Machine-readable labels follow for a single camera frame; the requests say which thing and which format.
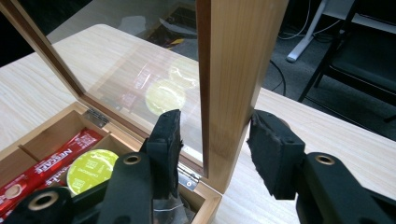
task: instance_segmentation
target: black chair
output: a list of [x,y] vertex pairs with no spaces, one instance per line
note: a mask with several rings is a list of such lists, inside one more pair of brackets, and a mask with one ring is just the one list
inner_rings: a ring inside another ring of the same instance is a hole
[[[323,76],[396,105],[396,35],[352,23],[359,14],[394,26],[394,0],[355,0],[342,28],[298,99],[302,102]],[[385,119],[390,122],[396,116]]]

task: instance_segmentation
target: table surface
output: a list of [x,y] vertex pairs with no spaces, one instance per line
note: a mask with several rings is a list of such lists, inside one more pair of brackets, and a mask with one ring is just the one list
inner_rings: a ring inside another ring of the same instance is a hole
[[[110,32],[103,25],[89,31],[104,36]],[[106,39],[111,38],[117,37],[110,32]],[[56,45],[70,48],[70,43],[74,43],[76,48],[83,48],[84,41],[87,40],[82,35],[76,34]],[[1,67],[0,149],[75,101],[35,53]],[[305,141],[306,153],[320,151],[334,155],[364,187],[396,199],[395,142],[265,89],[261,89],[256,109],[285,120]],[[233,179],[223,195],[214,223],[298,223],[295,201],[276,201],[268,194],[246,143],[242,145]]]

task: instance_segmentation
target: wooden frame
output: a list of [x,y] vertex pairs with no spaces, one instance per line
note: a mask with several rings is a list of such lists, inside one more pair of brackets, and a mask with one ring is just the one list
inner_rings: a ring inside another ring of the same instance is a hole
[[[203,181],[220,193],[230,183],[286,6],[287,0],[197,0],[205,167]],[[148,135],[84,94],[71,71],[17,0],[1,0],[0,7],[80,100],[133,130],[135,137],[142,139]]]

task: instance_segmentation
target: red packaging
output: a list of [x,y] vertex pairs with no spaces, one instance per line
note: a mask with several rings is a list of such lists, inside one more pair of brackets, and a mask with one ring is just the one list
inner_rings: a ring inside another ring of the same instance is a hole
[[80,133],[61,146],[38,164],[0,188],[0,217],[22,198],[40,187],[49,177],[56,174],[65,165],[90,149],[102,135],[84,128]]
[[63,174],[65,174],[69,170],[71,165],[72,164],[70,163],[70,164],[66,165],[64,168],[60,169],[58,172],[56,172],[55,175],[53,175],[50,178],[46,179],[46,181],[42,185],[40,185],[40,187],[38,187],[37,189],[45,189],[45,188],[48,188],[48,187],[60,187],[60,186],[64,187],[64,186],[66,186],[67,184],[64,183],[64,181],[61,179],[61,176]]

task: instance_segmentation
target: chair leg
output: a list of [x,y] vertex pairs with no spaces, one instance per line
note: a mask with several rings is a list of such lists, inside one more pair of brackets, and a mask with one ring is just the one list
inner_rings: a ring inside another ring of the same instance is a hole
[[312,86],[314,85],[314,82],[317,80],[317,78],[320,76],[320,69],[318,68],[314,75],[312,75],[311,79],[309,79],[308,84],[306,84],[303,93],[301,93],[300,97],[298,98],[298,102],[302,102],[305,98],[305,96],[308,94],[309,90],[311,90]]
[[393,115],[393,116],[390,117],[390,118],[384,119],[384,121],[385,121],[386,123],[389,123],[389,122],[391,122],[391,121],[394,121],[395,119],[396,119],[396,115]]

